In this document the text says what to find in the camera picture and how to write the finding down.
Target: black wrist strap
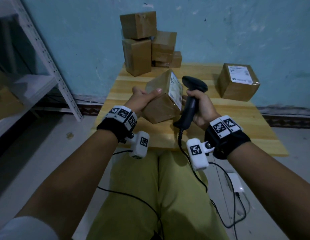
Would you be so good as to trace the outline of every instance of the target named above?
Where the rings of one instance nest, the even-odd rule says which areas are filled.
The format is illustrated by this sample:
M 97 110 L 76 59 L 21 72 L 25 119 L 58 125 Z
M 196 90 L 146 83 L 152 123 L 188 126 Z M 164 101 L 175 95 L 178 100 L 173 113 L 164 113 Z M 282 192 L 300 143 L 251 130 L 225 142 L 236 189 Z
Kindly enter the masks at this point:
M 213 156 L 217 159 L 225 160 L 228 155 L 240 145 L 251 141 L 251 139 L 241 130 L 230 133 L 224 138 L 219 138 L 211 125 L 205 132 L 205 141 L 209 141 L 215 147 Z
M 105 118 L 98 126 L 97 130 L 107 130 L 114 133 L 118 143 L 131 134 L 125 125 L 115 119 Z

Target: forearm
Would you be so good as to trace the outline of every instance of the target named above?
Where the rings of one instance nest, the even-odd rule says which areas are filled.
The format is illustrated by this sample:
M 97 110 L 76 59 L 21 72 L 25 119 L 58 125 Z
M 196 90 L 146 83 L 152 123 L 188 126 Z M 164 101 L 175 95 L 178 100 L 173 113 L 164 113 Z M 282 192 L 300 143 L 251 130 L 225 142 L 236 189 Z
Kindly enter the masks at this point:
M 228 161 L 290 239 L 310 239 L 310 184 L 251 142 Z
M 112 132 L 95 132 L 45 179 L 16 217 L 33 216 L 60 238 L 71 238 L 117 145 Z

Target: cardboard box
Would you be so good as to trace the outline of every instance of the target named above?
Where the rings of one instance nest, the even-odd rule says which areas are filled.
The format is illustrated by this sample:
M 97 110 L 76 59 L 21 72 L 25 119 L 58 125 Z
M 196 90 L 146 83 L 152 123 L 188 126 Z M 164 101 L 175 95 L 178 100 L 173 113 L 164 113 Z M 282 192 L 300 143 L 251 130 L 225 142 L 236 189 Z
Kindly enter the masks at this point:
M 224 99 L 249 101 L 260 82 L 249 65 L 225 63 L 217 80 L 217 90 Z
M 5 85 L 7 81 L 5 74 L 0 71 L 0 120 L 19 113 L 24 109 L 23 104 Z
M 157 88 L 162 89 L 161 95 L 143 110 L 143 117 L 152 124 L 173 119 L 181 113 L 183 86 L 171 69 L 148 82 L 145 91 L 150 93 Z
M 171 63 L 176 37 L 176 32 L 157 31 L 157 35 L 152 41 L 152 60 Z
M 151 40 L 123 40 L 122 44 L 127 72 L 129 72 L 133 76 L 139 76 L 151 71 Z
M 157 34 L 156 12 L 141 12 L 120 15 L 125 39 L 142 39 Z
M 182 60 L 181 52 L 175 51 L 173 55 L 173 60 L 171 63 L 155 61 L 155 67 L 181 67 L 181 60 Z

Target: floor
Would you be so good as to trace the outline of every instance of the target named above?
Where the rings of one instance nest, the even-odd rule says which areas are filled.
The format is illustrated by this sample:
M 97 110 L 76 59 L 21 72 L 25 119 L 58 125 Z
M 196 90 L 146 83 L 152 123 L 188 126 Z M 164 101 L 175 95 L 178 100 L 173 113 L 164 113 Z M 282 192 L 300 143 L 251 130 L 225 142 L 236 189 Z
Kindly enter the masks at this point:
M 34 122 L 0 158 L 0 228 L 21 209 L 41 182 L 87 138 L 96 117 L 85 116 L 79 123 L 72 115 L 46 115 Z M 289 150 L 290 156 L 276 158 L 285 166 L 310 183 L 310 130 L 273 128 Z M 209 157 L 227 172 L 234 169 L 227 161 Z M 108 187 L 112 161 L 107 166 L 100 186 Z M 214 166 L 205 170 L 209 181 L 209 194 L 216 203 L 226 224 L 231 224 L 233 215 L 232 193 L 224 174 Z M 250 202 L 246 220 L 237 224 L 238 239 L 288 239 L 273 222 L 241 180 Z M 81 220 L 74 240 L 85 239 L 99 208 L 108 193 L 96 190 L 90 205 Z M 246 209 L 247 201 L 242 197 Z M 237 205 L 237 218 L 243 211 Z M 233 229 L 227 230 L 230 239 L 235 239 Z

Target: black barcode scanner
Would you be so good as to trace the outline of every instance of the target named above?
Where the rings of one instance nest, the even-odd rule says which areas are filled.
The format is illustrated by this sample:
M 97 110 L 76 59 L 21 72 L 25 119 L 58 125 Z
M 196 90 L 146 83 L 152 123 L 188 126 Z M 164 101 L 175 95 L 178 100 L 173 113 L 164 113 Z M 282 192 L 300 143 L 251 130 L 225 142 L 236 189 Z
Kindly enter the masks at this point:
M 208 90 L 208 87 L 205 84 L 205 82 L 191 76 L 183 76 L 182 82 L 191 91 L 199 90 L 201 92 L 207 92 Z M 190 124 L 193 121 L 194 114 L 197 111 L 198 111 L 198 99 L 195 97 L 188 96 L 184 107 L 184 111 L 181 114 L 181 118 L 175 123 L 173 123 L 173 126 L 180 129 L 180 131 L 187 130 L 190 127 Z

